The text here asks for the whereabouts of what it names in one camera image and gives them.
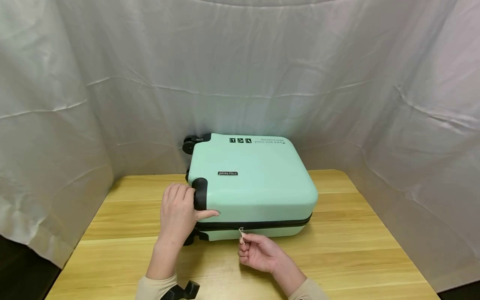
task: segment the zipper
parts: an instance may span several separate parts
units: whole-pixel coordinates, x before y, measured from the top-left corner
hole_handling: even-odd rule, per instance
[[[264,222],[197,222],[195,229],[198,231],[217,231],[217,230],[243,230],[285,228],[304,226],[310,221],[310,215],[303,220],[285,220],[285,221],[264,221]]]

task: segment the mint green suitcase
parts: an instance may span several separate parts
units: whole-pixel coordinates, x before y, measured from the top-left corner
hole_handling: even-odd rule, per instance
[[[220,216],[197,222],[185,242],[228,240],[244,232],[268,237],[299,233],[310,220],[318,192],[293,144],[284,137],[206,134],[188,136],[193,154],[188,184],[194,207]]]

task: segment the wooden table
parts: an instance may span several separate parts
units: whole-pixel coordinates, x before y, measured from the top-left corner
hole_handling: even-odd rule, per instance
[[[348,177],[309,172],[318,204],[303,231],[274,238],[332,300],[438,299]],[[159,231],[163,190],[184,175],[118,180],[51,289],[55,299],[133,299]],[[179,283],[200,283],[199,300],[283,299],[269,274],[238,263],[237,241],[196,240],[177,264]]]

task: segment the white fabric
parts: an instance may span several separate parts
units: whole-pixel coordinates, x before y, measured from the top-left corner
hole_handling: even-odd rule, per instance
[[[0,4],[0,233],[63,266],[114,178],[187,134],[286,136],[345,171],[437,291],[480,279],[480,6]]]

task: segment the zipper pull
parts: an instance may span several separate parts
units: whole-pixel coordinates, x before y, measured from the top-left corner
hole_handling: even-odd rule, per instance
[[[243,240],[243,227],[240,227],[239,231],[240,231],[240,245],[245,245],[245,241]]]

